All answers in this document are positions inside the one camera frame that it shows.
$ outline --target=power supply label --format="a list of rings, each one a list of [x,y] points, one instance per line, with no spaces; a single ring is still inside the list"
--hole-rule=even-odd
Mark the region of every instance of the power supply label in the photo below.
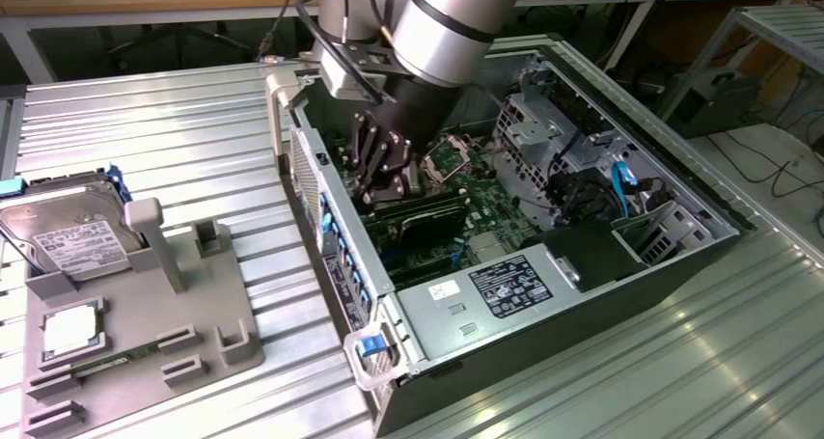
[[[552,297],[524,256],[471,272],[468,278],[498,318],[516,314]]]
[[[125,261],[124,247],[104,220],[34,234],[33,239],[53,264],[69,275]]]

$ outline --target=metal shelf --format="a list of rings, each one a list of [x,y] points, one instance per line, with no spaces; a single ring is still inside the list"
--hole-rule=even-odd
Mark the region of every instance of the metal shelf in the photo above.
[[[818,73],[824,73],[824,10],[806,4],[737,8],[723,19],[683,80],[666,92],[657,113],[663,121],[669,119],[698,73],[706,69],[735,27],[746,29],[753,36],[767,41]]]

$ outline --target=motherboard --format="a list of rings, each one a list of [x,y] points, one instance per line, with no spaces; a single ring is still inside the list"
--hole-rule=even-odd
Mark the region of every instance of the motherboard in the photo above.
[[[353,186],[340,142],[335,161]],[[440,132],[423,157],[418,198],[379,203],[361,217],[395,287],[406,288],[516,251],[539,230],[500,186],[488,138],[459,126]]]

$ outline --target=robotic arm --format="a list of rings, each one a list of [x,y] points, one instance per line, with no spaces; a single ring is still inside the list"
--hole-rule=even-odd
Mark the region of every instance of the robotic arm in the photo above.
[[[317,38],[315,54],[329,93],[347,99],[365,95],[371,102],[355,115],[351,135],[353,201],[364,210],[375,201],[420,192],[419,158],[515,2],[320,0],[320,26],[300,13]],[[376,7],[394,25],[382,25]],[[391,49],[369,45],[380,29]]]

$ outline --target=wooden table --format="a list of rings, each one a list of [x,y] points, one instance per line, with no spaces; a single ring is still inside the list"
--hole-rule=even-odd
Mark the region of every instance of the wooden table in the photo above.
[[[519,0],[519,6],[587,5],[623,0]],[[639,6],[626,26],[610,64],[623,54],[653,0],[630,0]],[[0,0],[4,35],[32,83],[53,82],[48,63],[30,39],[34,29],[157,24],[229,19],[271,18],[284,0]],[[289,8],[287,15],[295,15]]]

